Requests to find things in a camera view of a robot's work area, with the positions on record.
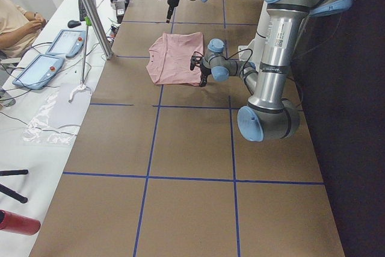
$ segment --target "brown work surface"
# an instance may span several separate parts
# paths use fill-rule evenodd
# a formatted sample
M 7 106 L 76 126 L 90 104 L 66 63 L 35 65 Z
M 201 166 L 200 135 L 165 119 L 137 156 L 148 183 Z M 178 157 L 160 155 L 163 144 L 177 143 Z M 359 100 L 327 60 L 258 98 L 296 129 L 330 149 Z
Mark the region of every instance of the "brown work surface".
M 261 7 L 181 0 L 166 24 L 166 0 L 131 1 L 31 256 L 343 256 L 303 114 L 292 137 L 251 143 L 239 78 L 154 85 L 146 70 L 163 32 L 234 54 Z M 290 80 L 283 97 L 300 103 Z

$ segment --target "table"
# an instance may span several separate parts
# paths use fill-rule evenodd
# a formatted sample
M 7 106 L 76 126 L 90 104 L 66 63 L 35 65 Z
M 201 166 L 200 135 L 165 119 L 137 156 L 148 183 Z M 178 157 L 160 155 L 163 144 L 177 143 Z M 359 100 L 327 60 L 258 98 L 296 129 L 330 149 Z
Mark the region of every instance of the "table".
M 165 0 L 130 1 L 31 257 L 343 256 L 303 115 L 292 137 L 251 143 L 239 78 L 154 85 L 146 71 L 163 32 L 232 55 L 262 2 L 180 0 L 166 24 Z M 293 82 L 283 96 L 299 102 Z
M 98 13 L 104 30 L 107 32 L 111 24 L 116 21 L 115 13 L 112 10 L 109 0 L 96 0 Z M 40 33 L 35 44 L 51 42 L 58 34 L 60 29 L 68 29 L 67 22 L 70 19 L 79 19 L 78 0 L 64 0 L 58 10 L 49 20 L 46 27 Z M 85 22 L 75 29 L 85 29 Z M 88 50 L 97 43 L 97 38 L 93 29 L 89 29 Z M 37 48 L 44 52 L 48 46 Z M 19 67 L 25 67 L 37 52 L 28 51 L 19 63 Z M 1 112 L 9 116 L 29 122 L 39 111 L 42 105 L 46 104 L 46 98 L 59 90 L 61 83 L 79 84 L 82 62 L 82 51 L 72 60 L 67 60 L 62 69 L 70 67 L 64 73 L 58 73 L 56 77 L 43 90 L 31 91 L 16 99 L 16 104 L 10 108 L 2 108 Z M 87 78 L 87 83 L 97 83 L 103 71 L 105 58 L 100 46 L 96 46 L 94 51 L 87 57 L 87 62 L 92 65 L 92 69 Z M 11 77 L 4 84 L 5 89 L 15 88 L 11 83 Z M 22 94 L 25 90 L 17 89 L 9 91 L 12 96 Z M 22 136 L 26 128 L 21 122 L 10 119 L 0 114 L 0 143 L 2 158 L 0 159 L 1 170 L 28 169 L 29 174 L 25 176 L 1 177 L 0 183 L 8 186 L 28 198 L 26 204 L 0 194 L 0 208 L 6 211 L 15 212 L 31 218 L 36 218 L 41 222 L 44 220 L 52 196 L 57 187 L 57 183 L 67 162 L 69 153 L 72 149 L 74 139 L 68 144 L 53 144 L 49 142 L 28 142 Z M 24 236 L 0 231 L 0 255 L 1 256 L 28 256 L 38 234 Z

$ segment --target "green handle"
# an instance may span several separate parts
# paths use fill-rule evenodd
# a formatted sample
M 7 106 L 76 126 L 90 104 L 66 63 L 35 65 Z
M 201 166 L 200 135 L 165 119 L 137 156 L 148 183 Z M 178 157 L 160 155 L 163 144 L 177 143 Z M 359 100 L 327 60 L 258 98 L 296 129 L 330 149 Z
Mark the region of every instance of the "green handle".
M 91 19 L 88 16 L 84 17 L 84 20 L 87 26 L 92 26 Z

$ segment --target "red bottle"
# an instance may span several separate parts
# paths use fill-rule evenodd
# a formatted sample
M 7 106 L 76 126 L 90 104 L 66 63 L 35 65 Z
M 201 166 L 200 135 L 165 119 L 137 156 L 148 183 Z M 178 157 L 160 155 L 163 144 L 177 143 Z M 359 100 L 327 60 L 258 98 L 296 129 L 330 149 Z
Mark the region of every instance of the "red bottle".
M 39 220 L 0 210 L 0 230 L 23 235 L 34 235 L 39 229 Z

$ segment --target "tripod leg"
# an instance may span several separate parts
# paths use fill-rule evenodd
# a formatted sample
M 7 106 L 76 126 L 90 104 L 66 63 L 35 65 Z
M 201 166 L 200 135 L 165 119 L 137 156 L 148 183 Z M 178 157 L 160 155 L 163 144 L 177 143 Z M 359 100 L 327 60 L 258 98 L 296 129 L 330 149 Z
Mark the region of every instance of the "tripod leg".
M 14 198 L 15 200 L 18 200 L 20 203 L 27 203 L 28 201 L 28 198 L 23 197 L 20 194 L 17 194 L 15 191 L 1 184 L 0 184 L 0 192 L 6 194 L 7 196 L 10 196 L 11 198 Z
M 27 175 L 28 170 L 0 171 L 0 176 Z

